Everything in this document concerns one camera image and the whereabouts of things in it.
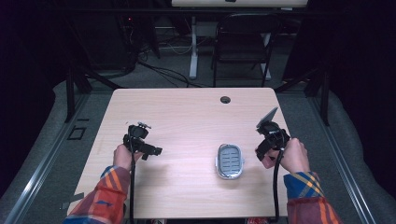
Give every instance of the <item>metal bar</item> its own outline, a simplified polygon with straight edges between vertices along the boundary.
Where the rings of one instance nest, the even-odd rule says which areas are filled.
[[[191,49],[191,63],[190,63],[190,78],[196,79],[198,73],[198,49],[197,49],[197,31],[196,31],[196,19],[191,18],[191,39],[192,39],[192,49]]]
[[[323,11],[305,11],[305,10],[281,10],[270,7],[262,8],[251,8],[251,7],[230,7],[230,8],[217,8],[217,7],[205,7],[205,8],[61,8],[61,7],[47,7],[40,8],[43,11],[52,13],[63,13],[63,14],[85,14],[85,13],[96,13],[96,14],[115,14],[115,15],[135,15],[135,16],[209,16],[215,15],[228,15],[236,12],[261,12],[261,13],[273,13],[282,16],[291,17],[302,17],[302,18],[315,18],[315,19],[339,19],[340,16],[344,15],[344,12],[323,12]]]
[[[319,114],[318,102],[313,97],[308,98],[308,102],[311,105],[312,109],[315,111],[315,117],[318,120],[320,127],[323,132],[326,134],[327,139],[332,147],[331,155],[334,163],[340,173],[341,178],[346,185],[346,190],[349,193],[349,196],[356,207],[356,211],[358,212],[359,217],[361,218],[361,223],[367,224],[375,224],[375,218],[373,217],[370,208],[367,205],[367,202],[364,199],[364,196],[361,193],[361,189],[358,183],[355,181],[353,174],[350,172],[347,162],[344,158],[344,155],[335,140],[334,135],[332,134],[332,129],[329,126],[326,126],[323,123],[321,115]]]
[[[55,163],[59,152],[61,151],[61,145],[64,139],[67,137],[67,134],[74,127],[74,122],[77,119],[81,108],[86,104],[88,100],[88,95],[82,94],[81,98],[78,100],[76,104],[76,113],[75,116],[71,118],[71,122],[65,123],[62,129],[60,130],[58,136],[55,139],[55,143],[52,146],[52,149],[46,154],[43,160],[38,164],[37,169],[33,173],[31,179],[27,183],[21,197],[17,200],[11,212],[8,214],[6,219],[6,223],[23,223],[23,218],[26,215],[30,205],[32,204],[35,196],[43,185],[47,175],[50,173],[50,169]]]

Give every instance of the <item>person's right hand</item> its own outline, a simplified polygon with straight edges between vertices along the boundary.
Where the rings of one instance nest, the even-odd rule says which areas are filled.
[[[139,160],[142,157],[142,152],[136,152],[134,154],[134,160]],[[125,145],[121,144],[114,150],[113,165],[124,168],[127,171],[131,171],[132,153],[126,148]]]
[[[279,151],[270,149],[265,156],[276,158]],[[289,140],[283,153],[280,164],[290,173],[309,172],[309,160],[307,150],[297,138]]]

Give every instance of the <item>plaid shirt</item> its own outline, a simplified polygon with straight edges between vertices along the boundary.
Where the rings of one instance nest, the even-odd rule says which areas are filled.
[[[105,169],[93,192],[88,194],[64,220],[70,223],[121,223],[123,202],[130,184],[130,174],[123,168]],[[300,172],[284,176],[288,189],[290,224],[342,223],[324,197],[317,174]],[[266,223],[266,218],[250,218],[248,223]]]
[[[64,224],[121,223],[130,182],[130,173],[124,168],[107,167],[94,191],[78,203]]]
[[[342,223],[324,197],[318,175],[300,172],[284,176],[288,189],[289,223]]]

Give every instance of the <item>wooden table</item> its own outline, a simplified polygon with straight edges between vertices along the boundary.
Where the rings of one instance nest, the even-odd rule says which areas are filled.
[[[222,103],[222,96],[231,102]],[[264,139],[256,125],[275,106],[269,88],[116,90],[76,194],[94,189],[128,126],[142,121],[152,127],[145,142],[163,153],[136,164],[135,218],[273,217],[273,169],[262,166],[254,149]],[[273,121],[287,130],[280,107]],[[217,174],[215,157],[222,144],[242,150],[244,171],[237,179]],[[281,216],[287,215],[286,173],[280,167]],[[68,213],[76,205],[71,203]]]

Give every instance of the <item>wire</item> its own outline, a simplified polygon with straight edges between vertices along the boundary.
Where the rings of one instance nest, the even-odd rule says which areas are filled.
[[[149,52],[151,51],[151,48],[142,49],[140,51],[141,52],[139,53],[139,60],[143,61],[143,62],[148,61],[149,60]]]
[[[274,193],[274,207],[275,207],[275,218],[270,218],[270,223],[277,223],[279,221],[279,199],[277,197],[277,174],[279,171],[279,165],[283,158],[283,153],[285,152],[285,136],[282,133],[282,130],[275,125],[274,123],[270,123],[273,127],[275,127],[282,135],[282,146],[280,146],[279,153],[277,154],[276,163],[274,167],[274,175],[273,175],[273,193]]]
[[[134,148],[132,147],[131,136],[128,132],[129,138],[129,149],[131,149],[132,153],[132,161],[131,161],[131,184],[129,186],[129,220],[130,223],[134,223],[134,176],[136,170],[136,161],[134,160]]]
[[[124,69],[121,72],[118,73],[114,73],[114,74],[109,74],[109,75],[105,75],[105,73],[98,73],[101,77],[105,77],[107,79],[112,79],[112,78],[116,78],[116,77],[125,77],[127,76],[130,72],[132,72],[131,69]]]
[[[166,45],[168,45],[170,48],[161,48],[161,49],[171,49],[174,53],[179,54],[179,55],[188,53],[191,50],[191,48],[192,48],[192,45],[190,45],[190,46],[179,46],[179,47],[174,47],[171,44],[166,44]],[[188,49],[183,51],[183,52],[178,52],[177,50],[175,50],[176,48],[188,48]]]
[[[172,78],[172,79],[175,79],[182,83],[185,83],[186,88],[188,88],[189,86],[199,87],[199,88],[205,86],[204,84],[197,84],[197,83],[189,82],[185,76],[183,76],[182,74],[180,74],[176,71],[173,71],[173,70],[170,70],[167,68],[156,67],[156,66],[149,65],[149,64],[143,63],[143,62],[137,62],[137,63],[144,67],[147,67],[148,69],[155,71],[158,75],[162,76],[163,78],[165,78],[167,81],[169,81],[171,84],[173,84],[176,87],[178,87],[178,85],[176,83],[172,82],[169,78]]]

